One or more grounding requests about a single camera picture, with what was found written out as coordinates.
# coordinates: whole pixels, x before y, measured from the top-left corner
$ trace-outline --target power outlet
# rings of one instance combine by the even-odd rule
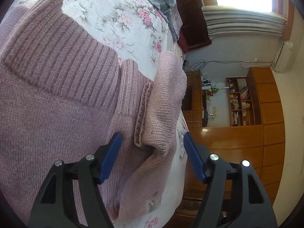
[[[216,107],[212,107],[212,111],[213,111],[213,117],[217,117],[217,113],[216,113]]]

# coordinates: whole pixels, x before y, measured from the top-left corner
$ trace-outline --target white wall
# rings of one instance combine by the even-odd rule
[[[258,61],[261,62],[272,62],[279,46],[279,40],[280,39],[275,36],[255,34],[215,37],[212,39],[211,45],[187,54],[186,60],[189,61],[189,65],[186,70],[190,70],[191,65],[201,61],[201,58],[205,61],[253,61],[257,58]],[[254,64],[255,63],[245,63],[244,66]],[[225,83],[226,77],[247,76],[248,68],[241,68],[241,63],[208,63],[203,68],[202,73],[208,74],[204,76],[204,78],[210,78],[214,83]],[[208,127],[229,126],[228,98],[225,89],[220,89],[210,100],[208,112],[212,113],[212,107],[215,106],[217,109],[217,118],[209,118]]]
[[[295,10],[290,40],[294,43],[292,69],[275,73],[285,120],[285,161],[281,184],[273,205],[280,225],[292,212],[304,192],[304,21]]]

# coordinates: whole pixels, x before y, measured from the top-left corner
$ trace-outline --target bed sheet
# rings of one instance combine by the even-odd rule
[[[17,5],[31,7],[37,0],[15,0]],[[63,13],[75,19],[98,42],[108,45],[119,60],[132,59],[139,71],[154,79],[157,57],[162,51],[175,53],[180,64],[183,53],[173,42],[168,24],[147,0],[64,0]],[[146,215],[115,228],[160,228],[173,215],[181,202],[187,155],[183,147],[183,135],[188,131],[182,112],[177,122],[177,150],[162,195],[160,207]]]

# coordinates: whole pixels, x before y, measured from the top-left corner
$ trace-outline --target blue rubber tip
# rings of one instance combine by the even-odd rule
[[[205,183],[206,175],[204,172],[204,162],[199,153],[197,152],[195,144],[192,138],[189,136],[189,132],[185,133],[184,135],[184,147],[189,157],[195,177],[199,179],[202,183]]]
[[[114,166],[115,160],[117,158],[121,142],[123,137],[120,134],[115,133],[112,139],[109,142],[109,150],[104,157],[103,161],[100,163],[100,175],[99,182],[103,183],[104,180],[108,179],[111,173],[111,170]]]

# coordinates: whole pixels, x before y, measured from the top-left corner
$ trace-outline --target metal screw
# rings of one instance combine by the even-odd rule
[[[210,155],[210,159],[215,161],[215,160],[218,160],[219,157],[216,154],[212,154],[212,155]]]
[[[88,154],[88,155],[85,157],[85,159],[88,160],[88,161],[93,160],[93,159],[94,159],[94,155]]]
[[[250,163],[247,160],[243,160],[242,164],[243,164],[243,166],[246,166],[246,167],[250,166]]]
[[[54,163],[55,166],[61,166],[62,165],[62,161],[61,160],[56,160]]]

